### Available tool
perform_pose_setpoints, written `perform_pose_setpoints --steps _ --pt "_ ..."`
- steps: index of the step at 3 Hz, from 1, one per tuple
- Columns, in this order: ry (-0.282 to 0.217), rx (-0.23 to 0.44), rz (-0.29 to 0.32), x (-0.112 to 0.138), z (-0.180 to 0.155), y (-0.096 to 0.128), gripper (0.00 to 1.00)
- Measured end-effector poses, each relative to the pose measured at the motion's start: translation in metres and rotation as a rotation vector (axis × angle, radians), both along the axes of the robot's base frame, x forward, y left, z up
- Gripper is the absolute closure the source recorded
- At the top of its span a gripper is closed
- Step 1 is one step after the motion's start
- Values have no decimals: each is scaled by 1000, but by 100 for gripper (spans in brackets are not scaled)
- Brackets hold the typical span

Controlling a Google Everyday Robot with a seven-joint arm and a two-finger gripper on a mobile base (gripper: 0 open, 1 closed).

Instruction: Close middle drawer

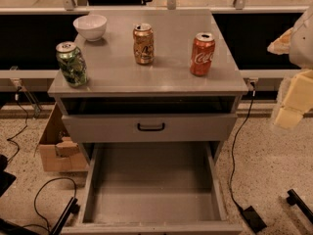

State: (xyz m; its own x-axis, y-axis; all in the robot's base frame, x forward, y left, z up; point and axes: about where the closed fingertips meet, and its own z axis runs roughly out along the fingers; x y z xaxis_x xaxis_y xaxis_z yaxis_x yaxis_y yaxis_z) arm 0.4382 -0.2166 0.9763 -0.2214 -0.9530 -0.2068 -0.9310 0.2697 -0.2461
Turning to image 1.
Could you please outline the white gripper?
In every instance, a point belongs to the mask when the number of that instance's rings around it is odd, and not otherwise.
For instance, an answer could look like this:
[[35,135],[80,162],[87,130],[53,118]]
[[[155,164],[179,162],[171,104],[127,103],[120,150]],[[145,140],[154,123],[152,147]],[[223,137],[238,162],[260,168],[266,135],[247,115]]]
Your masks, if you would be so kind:
[[274,112],[274,124],[283,129],[295,128],[303,114],[313,108],[313,70],[302,70],[284,78],[278,94],[279,108]]

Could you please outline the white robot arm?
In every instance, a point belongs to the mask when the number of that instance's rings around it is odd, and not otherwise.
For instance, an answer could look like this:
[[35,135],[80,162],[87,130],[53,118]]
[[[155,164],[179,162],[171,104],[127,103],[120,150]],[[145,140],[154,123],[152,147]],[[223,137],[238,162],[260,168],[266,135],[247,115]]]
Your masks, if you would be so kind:
[[291,130],[313,109],[313,5],[293,27],[271,42],[267,51],[288,54],[290,62],[301,68],[281,83],[277,108],[272,115],[274,125]]

